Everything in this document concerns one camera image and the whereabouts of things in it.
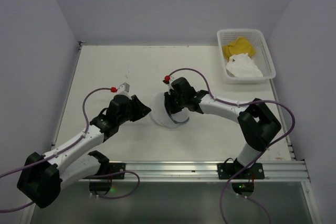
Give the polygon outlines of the yellow bra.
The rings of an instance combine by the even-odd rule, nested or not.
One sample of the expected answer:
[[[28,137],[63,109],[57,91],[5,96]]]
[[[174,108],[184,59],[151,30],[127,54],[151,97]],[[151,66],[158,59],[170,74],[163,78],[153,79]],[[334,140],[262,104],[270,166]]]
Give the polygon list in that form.
[[[252,57],[256,54],[255,48],[245,37],[238,37],[235,41],[222,46],[222,51],[226,60],[229,60],[233,55],[248,54],[249,57]]]

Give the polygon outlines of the white bra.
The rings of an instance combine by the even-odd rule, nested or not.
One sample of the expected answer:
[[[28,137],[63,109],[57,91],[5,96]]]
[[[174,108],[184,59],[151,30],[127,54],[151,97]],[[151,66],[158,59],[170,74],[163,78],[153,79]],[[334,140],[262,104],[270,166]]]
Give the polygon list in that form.
[[[263,77],[263,73],[248,56],[248,54],[233,55],[226,64],[226,70],[234,77],[255,78]]]

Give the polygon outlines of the white mesh laundry bag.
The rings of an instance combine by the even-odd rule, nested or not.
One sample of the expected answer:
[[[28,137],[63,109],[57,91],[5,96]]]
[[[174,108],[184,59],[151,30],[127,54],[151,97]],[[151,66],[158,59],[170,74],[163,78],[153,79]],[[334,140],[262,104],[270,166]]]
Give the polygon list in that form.
[[[181,112],[170,115],[164,105],[164,93],[157,94],[151,103],[151,119],[160,126],[174,129],[189,121],[189,111],[187,108],[182,109]]]

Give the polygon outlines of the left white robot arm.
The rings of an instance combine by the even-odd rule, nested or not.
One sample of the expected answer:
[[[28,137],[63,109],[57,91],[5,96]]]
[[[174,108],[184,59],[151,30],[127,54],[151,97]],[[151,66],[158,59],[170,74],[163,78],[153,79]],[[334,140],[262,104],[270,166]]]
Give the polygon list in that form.
[[[138,121],[150,112],[136,95],[116,95],[83,132],[45,154],[29,155],[17,188],[38,207],[45,208],[61,190],[83,178],[118,177],[125,168],[113,168],[94,147],[114,136],[123,123]]]

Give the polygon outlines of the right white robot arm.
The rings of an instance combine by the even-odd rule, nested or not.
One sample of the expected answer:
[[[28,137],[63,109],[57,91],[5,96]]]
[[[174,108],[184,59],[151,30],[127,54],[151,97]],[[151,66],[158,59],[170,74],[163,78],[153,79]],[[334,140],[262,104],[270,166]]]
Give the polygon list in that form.
[[[219,116],[239,124],[246,142],[234,161],[239,168],[253,166],[254,159],[281,130],[278,119],[260,99],[254,99],[252,105],[238,107],[237,102],[222,103],[208,91],[196,91],[184,77],[174,80],[166,76],[163,82],[169,86],[164,93],[164,108],[169,116],[189,111]]]

